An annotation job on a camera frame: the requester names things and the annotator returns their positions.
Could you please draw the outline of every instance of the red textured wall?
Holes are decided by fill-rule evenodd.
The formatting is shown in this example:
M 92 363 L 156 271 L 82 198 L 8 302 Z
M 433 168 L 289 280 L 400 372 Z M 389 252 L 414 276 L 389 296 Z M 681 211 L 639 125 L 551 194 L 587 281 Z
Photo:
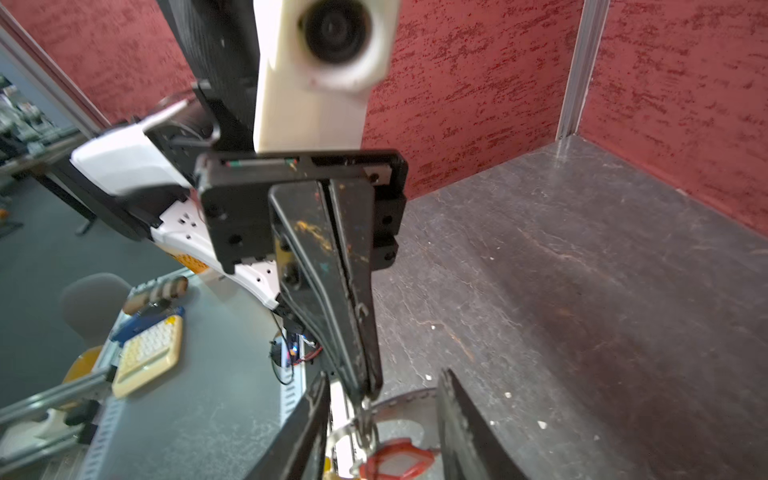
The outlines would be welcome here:
M 417 197 L 554 141 L 582 0 L 404 0 L 364 147 L 395 147 Z
M 194 79 L 155 0 L 3 0 L 110 121 L 144 115 Z
M 768 2 L 612 0 L 579 134 L 768 234 Z
M 582 0 L 403 0 L 365 147 L 398 148 L 419 196 L 554 140 Z M 111 120 L 192 75 L 154 0 L 5 0 Z

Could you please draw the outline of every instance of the dark concrete floor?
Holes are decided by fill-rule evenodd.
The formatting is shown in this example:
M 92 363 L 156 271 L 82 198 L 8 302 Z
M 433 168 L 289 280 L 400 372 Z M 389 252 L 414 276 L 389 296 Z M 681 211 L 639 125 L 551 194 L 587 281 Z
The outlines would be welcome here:
M 0 406 L 61 382 L 84 349 L 64 324 L 58 296 L 92 273 L 142 283 L 180 265 L 149 242 L 132 242 L 101 222 L 83 237 L 83 218 L 31 178 L 6 187 L 12 219 L 25 225 L 0 239 Z
M 384 393 L 451 368 L 531 478 L 768 478 L 768 240 L 578 138 L 411 202 Z

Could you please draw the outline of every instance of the red wire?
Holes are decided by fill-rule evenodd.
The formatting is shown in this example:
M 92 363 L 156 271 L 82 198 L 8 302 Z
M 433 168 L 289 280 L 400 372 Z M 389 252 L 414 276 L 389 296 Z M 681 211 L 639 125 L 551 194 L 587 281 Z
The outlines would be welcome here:
M 317 350 L 315 350 L 314 352 L 312 352 L 309 355 L 305 356 L 304 358 L 298 359 L 296 361 L 296 363 L 294 363 L 294 365 L 299 365 L 301 362 L 309 362 L 311 359 L 314 359 L 316 356 L 318 356 L 320 354 L 320 352 L 322 352 L 322 351 L 323 351 L 323 348 L 320 347 Z

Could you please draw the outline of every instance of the camera lens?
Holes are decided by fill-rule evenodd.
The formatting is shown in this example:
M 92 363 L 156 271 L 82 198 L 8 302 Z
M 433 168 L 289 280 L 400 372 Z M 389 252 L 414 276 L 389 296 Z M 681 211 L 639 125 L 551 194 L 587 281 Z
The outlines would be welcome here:
M 303 18 L 310 51 L 326 63 L 339 64 L 360 53 L 368 34 L 366 14 L 353 0 L 323 0 Z

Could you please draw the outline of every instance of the chair backrest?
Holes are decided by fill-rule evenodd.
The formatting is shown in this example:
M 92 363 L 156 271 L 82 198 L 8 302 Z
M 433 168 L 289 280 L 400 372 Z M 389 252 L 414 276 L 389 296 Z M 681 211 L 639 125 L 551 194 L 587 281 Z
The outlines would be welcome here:
M 130 291 L 113 273 L 86 276 L 61 291 L 61 315 L 88 348 L 103 345 Z

